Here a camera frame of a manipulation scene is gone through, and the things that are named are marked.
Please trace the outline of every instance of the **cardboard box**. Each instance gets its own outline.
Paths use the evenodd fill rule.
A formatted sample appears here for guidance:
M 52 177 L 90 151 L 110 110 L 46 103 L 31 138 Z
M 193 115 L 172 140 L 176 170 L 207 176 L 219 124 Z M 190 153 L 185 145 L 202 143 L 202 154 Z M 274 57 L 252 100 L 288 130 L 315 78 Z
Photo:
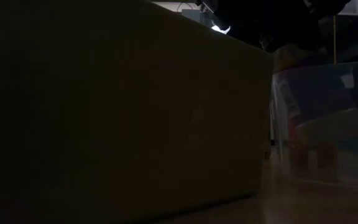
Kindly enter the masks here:
M 269 54 L 143 1 L 0 12 L 0 219 L 142 220 L 257 192 Z

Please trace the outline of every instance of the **clear plastic container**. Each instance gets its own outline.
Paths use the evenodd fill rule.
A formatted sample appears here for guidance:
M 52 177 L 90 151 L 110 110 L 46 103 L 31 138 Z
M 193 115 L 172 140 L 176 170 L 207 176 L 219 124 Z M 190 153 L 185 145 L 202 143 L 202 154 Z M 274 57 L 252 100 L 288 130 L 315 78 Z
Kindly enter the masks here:
M 272 91 L 282 172 L 358 191 L 358 62 L 277 73 Z

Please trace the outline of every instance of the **plastic storage bin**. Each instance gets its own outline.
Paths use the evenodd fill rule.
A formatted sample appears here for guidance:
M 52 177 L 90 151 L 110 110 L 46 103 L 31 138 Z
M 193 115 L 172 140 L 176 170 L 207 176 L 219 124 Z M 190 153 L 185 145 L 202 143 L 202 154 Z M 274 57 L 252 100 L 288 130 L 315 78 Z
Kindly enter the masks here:
M 286 70 L 272 85 L 282 172 L 358 191 L 358 62 Z

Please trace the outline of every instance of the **wooden floor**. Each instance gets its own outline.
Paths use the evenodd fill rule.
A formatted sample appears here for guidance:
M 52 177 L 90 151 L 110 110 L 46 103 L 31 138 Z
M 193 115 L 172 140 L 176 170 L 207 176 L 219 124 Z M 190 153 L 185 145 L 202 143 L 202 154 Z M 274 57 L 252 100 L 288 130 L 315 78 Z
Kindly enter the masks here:
M 258 196 L 160 223 L 357 223 L 358 194 L 335 187 L 294 183 L 264 164 Z

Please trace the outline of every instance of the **bright light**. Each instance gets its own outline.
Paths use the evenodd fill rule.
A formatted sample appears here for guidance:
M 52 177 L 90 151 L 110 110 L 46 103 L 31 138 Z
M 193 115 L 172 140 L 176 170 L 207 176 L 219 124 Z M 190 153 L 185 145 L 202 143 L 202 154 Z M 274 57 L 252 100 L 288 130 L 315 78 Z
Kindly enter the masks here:
M 218 26 L 213 26 L 213 27 L 212 27 L 212 30 L 221 32 L 222 34 L 227 34 L 227 33 L 230 31 L 230 27 L 227 28 L 227 30 L 221 30 Z

